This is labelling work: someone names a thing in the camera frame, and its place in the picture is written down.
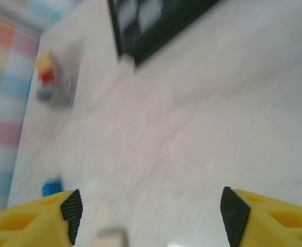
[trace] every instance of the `blue toy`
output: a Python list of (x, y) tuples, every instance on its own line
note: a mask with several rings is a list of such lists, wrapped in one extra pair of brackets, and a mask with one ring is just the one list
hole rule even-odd
[(63, 191), (62, 181), (60, 179), (46, 182), (42, 187), (43, 197), (47, 197)]

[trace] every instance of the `white floor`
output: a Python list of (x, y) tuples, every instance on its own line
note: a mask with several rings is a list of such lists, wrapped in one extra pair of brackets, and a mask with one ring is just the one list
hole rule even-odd
[(134, 71), (117, 64), (105, 0), (42, 37), (84, 45), (75, 108), (34, 99), (9, 206), (61, 175), (80, 188), (76, 246), (124, 226), (131, 247), (228, 246), (224, 186), (302, 205), (302, 0), (226, 0)]

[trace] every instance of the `small white object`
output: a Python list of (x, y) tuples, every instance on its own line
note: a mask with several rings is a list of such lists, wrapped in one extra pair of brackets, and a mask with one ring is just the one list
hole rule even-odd
[(92, 247), (126, 247), (126, 236), (124, 233), (97, 236)]

